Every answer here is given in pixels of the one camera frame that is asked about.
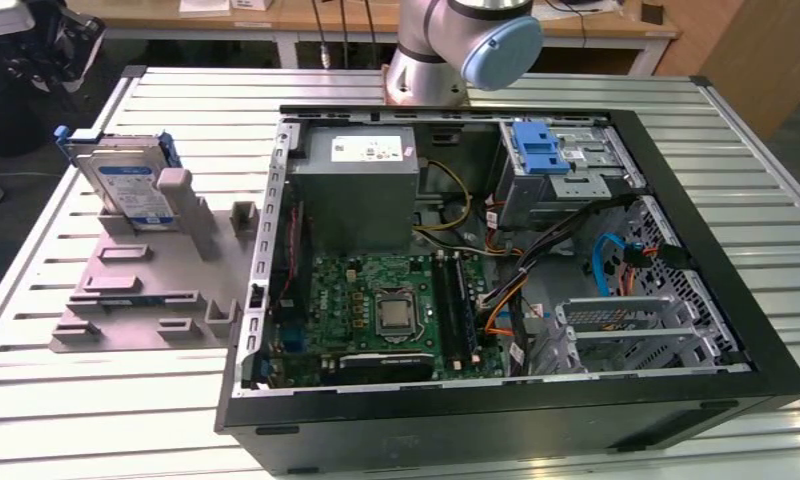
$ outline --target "ram slot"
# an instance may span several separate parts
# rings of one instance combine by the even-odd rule
[[[468,302],[468,293],[465,284],[460,283],[461,266],[456,258],[445,258],[441,252],[433,255],[430,265],[441,356],[445,368],[461,370],[470,361],[472,353],[464,318],[466,310],[462,304]]]
[[[462,259],[458,252],[453,254],[450,259],[456,270],[456,284],[458,286],[458,295],[452,297],[457,303],[456,309],[460,312],[461,330],[464,334],[464,343],[468,351],[470,363],[480,363],[477,355],[477,332],[474,330],[474,306],[470,300],[470,292],[465,289],[470,288],[465,281],[465,271],[462,269]]]

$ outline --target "desk leg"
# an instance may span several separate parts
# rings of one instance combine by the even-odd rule
[[[298,57],[295,55],[298,35],[294,32],[275,32],[274,36],[281,68],[295,70],[298,68]]]
[[[669,45],[668,38],[646,38],[645,46],[634,58],[628,75],[652,75],[654,73],[657,63],[666,51],[666,45]]]

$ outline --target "green motherboard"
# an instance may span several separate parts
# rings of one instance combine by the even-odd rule
[[[282,356],[286,386],[319,386],[330,358],[361,353],[424,353],[434,357],[432,380],[502,376],[494,341],[476,347],[474,364],[450,368],[442,337],[430,256],[358,256],[313,259],[307,321],[298,352]],[[469,298],[486,290],[482,262],[461,260]]]

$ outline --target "power supply label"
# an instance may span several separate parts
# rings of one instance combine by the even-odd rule
[[[123,215],[141,228],[165,227],[174,214],[149,167],[98,167],[99,180]]]
[[[402,142],[394,137],[334,137],[333,162],[401,162]]]

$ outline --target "aluminum extrusion table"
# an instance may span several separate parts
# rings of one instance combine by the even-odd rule
[[[95,126],[175,138],[210,206],[261,201],[279,104],[378,104],[378,72],[150,68]],[[800,187],[710,87],[685,78],[538,76],[472,104],[632,109],[800,364]],[[70,169],[0,285],[0,478],[267,478],[213,433],[222,349],[58,355],[50,331],[101,231]],[[386,478],[800,478],[800,401],[676,447],[428,467]]]

